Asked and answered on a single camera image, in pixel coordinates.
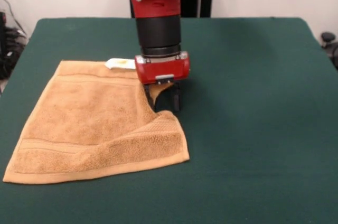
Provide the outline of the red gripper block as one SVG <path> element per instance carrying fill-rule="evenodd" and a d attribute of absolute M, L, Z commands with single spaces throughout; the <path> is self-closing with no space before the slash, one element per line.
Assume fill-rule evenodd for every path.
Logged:
<path fill-rule="evenodd" d="M 190 57 L 186 51 L 165 58 L 135 56 L 138 78 L 144 84 L 144 93 L 151 110 L 155 110 L 151 84 L 162 84 L 186 79 L 190 73 Z M 173 107 L 181 110 L 181 87 L 179 82 L 172 85 Z"/>

